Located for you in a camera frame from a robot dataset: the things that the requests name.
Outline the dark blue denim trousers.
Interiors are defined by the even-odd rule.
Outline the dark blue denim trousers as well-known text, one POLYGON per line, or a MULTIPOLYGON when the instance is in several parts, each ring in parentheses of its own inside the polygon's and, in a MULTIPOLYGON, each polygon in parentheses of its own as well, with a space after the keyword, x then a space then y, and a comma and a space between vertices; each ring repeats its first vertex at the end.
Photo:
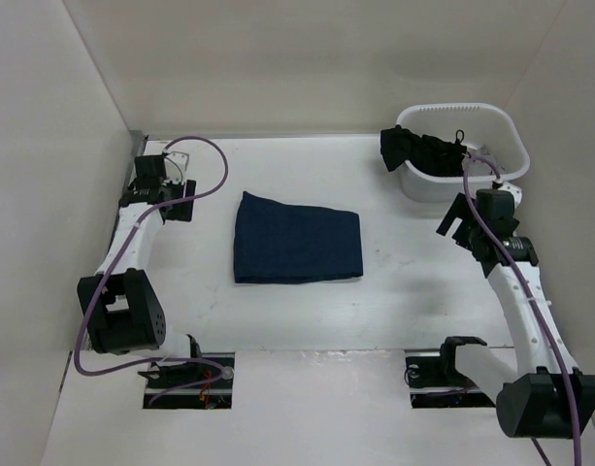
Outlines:
POLYGON ((236 283, 344 281, 363 273, 357 213, 243 193, 233 242, 236 283))

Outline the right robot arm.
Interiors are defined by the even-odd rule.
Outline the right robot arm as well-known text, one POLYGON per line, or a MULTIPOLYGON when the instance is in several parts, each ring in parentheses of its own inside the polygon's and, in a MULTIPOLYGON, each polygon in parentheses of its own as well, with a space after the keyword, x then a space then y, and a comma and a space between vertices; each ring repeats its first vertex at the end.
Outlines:
POLYGON ((581 371, 566 349, 541 284, 532 242, 516 235, 519 195, 502 187, 456 195, 437 232, 480 264, 509 327, 515 367, 500 361, 478 337, 448 337, 437 373, 446 383, 473 382, 495 405, 510 438, 571 439, 595 411, 595 376, 581 371))

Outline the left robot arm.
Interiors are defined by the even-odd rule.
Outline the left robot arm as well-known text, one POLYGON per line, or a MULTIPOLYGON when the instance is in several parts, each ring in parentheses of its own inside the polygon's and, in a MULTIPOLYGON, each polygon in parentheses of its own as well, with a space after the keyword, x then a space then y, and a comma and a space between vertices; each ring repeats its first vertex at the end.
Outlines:
POLYGON ((196 181, 185 176, 188 161, 189 155, 184 152, 134 158, 135 175, 118 201, 116 231, 110 249, 95 274, 79 280, 77 292, 86 310, 126 237, 138 226, 138 233, 101 290, 87 326, 89 342, 98 353, 176 357, 171 364, 171 375, 180 385, 191 387, 204 376, 200 347, 192 336, 176 332, 166 323, 146 267, 159 230, 168 220, 190 222, 193 203, 164 207, 138 221, 154 205, 195 193, 196 181))

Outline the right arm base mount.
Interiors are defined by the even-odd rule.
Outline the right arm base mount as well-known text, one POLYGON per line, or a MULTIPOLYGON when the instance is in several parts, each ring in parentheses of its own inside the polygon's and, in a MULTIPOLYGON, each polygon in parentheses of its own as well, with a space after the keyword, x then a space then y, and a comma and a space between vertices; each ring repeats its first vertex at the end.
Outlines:
POLYGON ((413 409, 494 408, 494 403, 454 367, 456 349, 487 346, 478 337, 446 337, 438 349, 405 352, 404 381, 413 409))

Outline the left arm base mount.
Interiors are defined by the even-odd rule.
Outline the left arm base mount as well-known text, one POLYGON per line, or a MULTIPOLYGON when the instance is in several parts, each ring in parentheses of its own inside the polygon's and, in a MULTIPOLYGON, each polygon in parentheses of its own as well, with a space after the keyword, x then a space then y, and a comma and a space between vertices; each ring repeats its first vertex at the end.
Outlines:
POLYGON ((234 353, 206 353, 214 365, 151 363, 138 375, 145 380, 145 410, 230 410, 233 401, 234 353))

